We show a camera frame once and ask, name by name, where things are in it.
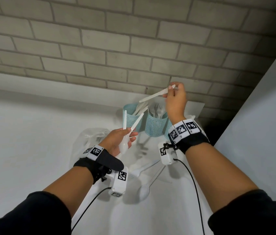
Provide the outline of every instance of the transparent plastic bag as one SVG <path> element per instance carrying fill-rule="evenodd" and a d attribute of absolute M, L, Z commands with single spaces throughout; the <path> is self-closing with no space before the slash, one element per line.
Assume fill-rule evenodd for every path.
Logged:
<path fill-rule="evenodd" d="M 69 168 L 72 168 L 75 162 L 82 158 L 82 154 L 86 149 L 102 142 L 109 133 L 110 131 L 106 128 L 87 128 L 82 131 L 73 144 Z"/>

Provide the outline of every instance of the black sleeve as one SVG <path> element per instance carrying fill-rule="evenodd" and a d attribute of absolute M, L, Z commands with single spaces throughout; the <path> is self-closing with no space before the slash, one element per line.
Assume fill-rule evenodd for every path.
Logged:
<path fill-rule="evenodd" d="M 208 225 L 218 234 L 276 234 L 276 201 L 263 190 L 247 192 L 216 211 Z"/>
<path fill-rule="evenodd" d="M 71 216 L 55 195 L 38 191 L 0 218 L 0 235 L 71 234 Z"/>

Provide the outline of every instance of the person's right hand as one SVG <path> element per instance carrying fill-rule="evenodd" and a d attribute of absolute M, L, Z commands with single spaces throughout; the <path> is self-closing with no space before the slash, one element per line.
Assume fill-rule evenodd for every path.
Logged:
<path fill-rule="evenodd" d="M 186 119 L 184 112 L 187 98 L 183 83 L 171 82 L 168 86 L 168 93 L 164 94 L 163 97 L 166 98 L 166 112 L 173 125 Z"/>

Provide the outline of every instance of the white marker tag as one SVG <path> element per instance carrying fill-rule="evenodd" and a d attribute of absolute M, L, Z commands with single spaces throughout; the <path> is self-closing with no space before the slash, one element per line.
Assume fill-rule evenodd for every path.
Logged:
<path fill-rule="evenodd" d="M 174 127 L 181 139 L 187 137 L 190 135 L 188 132 L 186 126 L 184 125 L 183 121 L 178 122 L 177 124 L 174 124 Z"/>
<path fill-rule="evenodd" d="M 178 143 L 179 141 L 181 141 L 181 138 L 179 137 L 179 135 L 178 135 L 178 133 L 177 133 L 177 131 L 176 131 L 176 129 L 175 129 L 174 126 L 172 126 L 170 128 L 170 130 L 168 131 L 168 133 L 170 134 L 170 136 L 171 136 L 171 138 L 172 138 L 172 140 L 173 140 L 173 142 L 175 144 Z"/>
<path fill-rule="evenodd" d="M 200 129 L 192 119 L 183 120 L 184 124 L 187 126 L 190 134 L 199 133 Z"/>
<path fill-rule="evenodd" d="M 86 153 L 88 151 L 88 154 L 86 155 L 86 157 L 95 161 L 103 150 L 104 150 L 103 147 L 96 145 L 96 146 L 92 147 L 90 150 L 87 149 L 84 153 Z"/>

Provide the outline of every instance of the mesh pattern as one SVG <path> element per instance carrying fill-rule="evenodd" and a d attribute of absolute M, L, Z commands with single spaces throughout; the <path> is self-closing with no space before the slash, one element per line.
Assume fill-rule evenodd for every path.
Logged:
<path fill-rule="evenodd" d="M 163 129 L 167 121 L 167 113 L 163 115 L 163 119 L 152 117 L 148 113 L 147 123 L 145 125 L 145 132 L 151 137 L 159 137 L 163 134 Z"/>
<path fill-rule="evenodd" d="M 137 107 L 138 103 L 135 103 L 135 104 L 127 104 L 123 107 L 123 122 L 124 122 L 124 113 L 125 113 L 125 110 L 127 110 L 127 123 L 126 123 L 126 127 L 130 128 L 135 122 L 136 120 L 139 118 L 139 115 L 132 115 L 135 110 L 136 110 L 136 107 Z M 140 120 L 139 124 L 136 126 L 136 130 L 135 132 L 140 132 L 142 131 L 143 129 L 141 127 L 141 122 L 142 120 Z"/>
<path fill-rule="evenodd" d="M 170 120 L 168 120 L 167 122 L 167 126 L 166 126 L 166 129 L 165 129 L 165 133 L 164 133 L 164 136 L 167 140 L 169 140 L 168 138 L 168 131 L 170 130 L 170 128 L 172 127 L 172 122 Z"/>

